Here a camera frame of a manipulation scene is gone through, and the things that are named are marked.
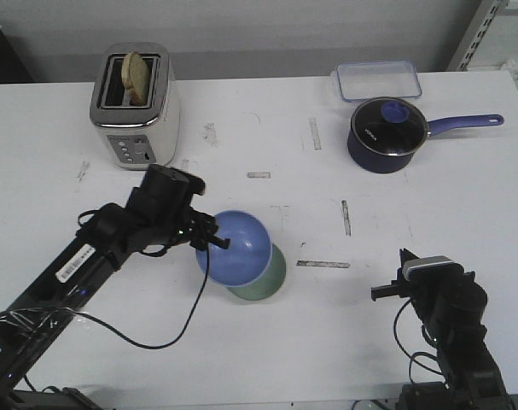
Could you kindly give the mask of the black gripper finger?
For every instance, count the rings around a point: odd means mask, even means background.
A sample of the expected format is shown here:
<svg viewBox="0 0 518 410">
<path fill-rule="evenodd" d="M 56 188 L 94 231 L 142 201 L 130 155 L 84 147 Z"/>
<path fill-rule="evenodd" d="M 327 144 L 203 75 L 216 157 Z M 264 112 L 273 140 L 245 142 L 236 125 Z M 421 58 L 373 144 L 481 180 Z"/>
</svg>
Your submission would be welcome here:
<svg viewBox="0 0 518 410">
<path fill-rule="evenodd" d="M 209 214 L 196 212 L 195 222 L 202 236 L 214 236 L 218 231 L 216 219 Z"/>
<path fill-rule="evenodd" d="M 419 267 L 420 258 L 410 252 L 408 249 L 401 249 L 399 251 L 400 268 L 398 275 L 401 278 L 411 278 L 416 274 Z"/>
<path fill-rule="evenodd" d="M 230 240 L 228 238 L 221 238 L 217 236 L 208 236 L 207 242 L 221 249 L 227 249 L 230 246 Z"/>
</svg>

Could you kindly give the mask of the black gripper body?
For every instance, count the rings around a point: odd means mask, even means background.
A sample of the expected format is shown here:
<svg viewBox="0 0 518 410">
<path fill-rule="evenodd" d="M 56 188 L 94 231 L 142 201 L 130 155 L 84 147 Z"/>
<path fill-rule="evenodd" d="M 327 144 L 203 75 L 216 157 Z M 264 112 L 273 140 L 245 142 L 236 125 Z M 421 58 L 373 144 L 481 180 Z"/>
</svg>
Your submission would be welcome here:
<svg viewBox="0 0 518 410">
<path fill-rule="evenodd" d="M 125 210 L 136 219 L 131 244 L 143 251 L 149 246 L 171 248 L 189 243 L 204 250 L 208 236 L 199 232 L 191 207 L 194 195 L 203 195 L 205 182 L 174 167 L 152 164 L 142 183 L 132 189 Z"/>
<path fill-rule="evenodd" d="M 390 284 L 373 287 L 371 299 L 409 298 L 417 317 L 435 342 L 481 342 L 486 327 L 481 323 L 488 302 L 486 291 L 454 262 L 419 272 L 410 282 L 398 275 Z"/>
</svg>

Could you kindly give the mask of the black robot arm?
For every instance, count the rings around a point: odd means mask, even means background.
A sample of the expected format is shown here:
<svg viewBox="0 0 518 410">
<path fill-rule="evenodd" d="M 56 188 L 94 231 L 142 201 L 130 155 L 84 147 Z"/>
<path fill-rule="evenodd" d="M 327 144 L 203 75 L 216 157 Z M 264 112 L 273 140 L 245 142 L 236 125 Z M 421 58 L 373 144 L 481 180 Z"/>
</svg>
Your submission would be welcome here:
<svg viewBox="0 0 518 410">
<path fill-rule="evenodd" d="M 86 212 L 76 237 L 45 270 L 0 312 L 0 409 L 96 409 L 75 388 L 22 391 L 16 385 L 67 328 L 109 277 L 134 253 L 158 245 L 155 256 L 189 243 L 206 251 L 227 249 L 217 221 L 194 210 L 205 182 L 174 167 L 151 165 L 125 206 L 108 203 Z"/>
<path fill-rule="evenodd" d="M 439 255 L 420 258 L 399 251 L 400 267 L 388 285 L 371 289 L 372 300 L 398 296 L 412 306 L 440 382 L 404 385 L 397 409 L 512 409 L 502 374 L 484 339 L 482 317 L 488 302 L 474 272 Z"/>
</svg>

